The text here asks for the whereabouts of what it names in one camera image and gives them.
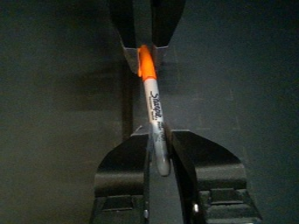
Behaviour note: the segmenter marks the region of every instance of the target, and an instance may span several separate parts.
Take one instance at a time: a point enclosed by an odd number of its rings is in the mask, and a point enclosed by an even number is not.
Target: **dark gray background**
[[[297,8],[188,0],[159,74],[167,123],[239,156],[265,224],[299,223]],[[136,21],[144,33],[148,18]],[[0,57],[0,223],[88,223],[95,171],[129,107],[105,2],[1,1]],[[136,77],[129,88],[136,128]]]

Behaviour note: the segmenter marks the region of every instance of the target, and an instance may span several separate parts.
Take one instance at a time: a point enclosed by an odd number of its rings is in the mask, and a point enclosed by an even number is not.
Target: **orange marker cap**
[[[143,81],[145,81],[147,79],[156,79],[155,63],[147,46],[141,45],[140,48],[137,49],[137,52],[140,63],[137,69],[137,76],[143,77]]]

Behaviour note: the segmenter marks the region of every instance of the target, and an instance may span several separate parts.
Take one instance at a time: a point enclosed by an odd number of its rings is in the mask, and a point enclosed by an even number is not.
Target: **sharpie marker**
[[[171,164],[168,158],[168,151],[165,147],[164,115],[156,83],[155,65],[147,46],[141,45],[137,51],[140,60],[137,75],[143,77],[144,82],[144,95],[145,95],[148,118],[149,123],[152,125],[152,139],[153,139],[156,166],[160,175],[168,176],[171,172]]]

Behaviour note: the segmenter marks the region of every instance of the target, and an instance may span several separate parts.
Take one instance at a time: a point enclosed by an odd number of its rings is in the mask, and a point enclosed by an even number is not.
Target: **marker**
[[[143,77],[144,82],[144,95],[145,95],[148,119],[152,125],[156,166],[160,175],[168,176],[171,172],[171,163],[165,147],[164,115],[156,83],[155,64],[147,46],[141,45],[137,51],[140,60],[137,75],[139,77]]]

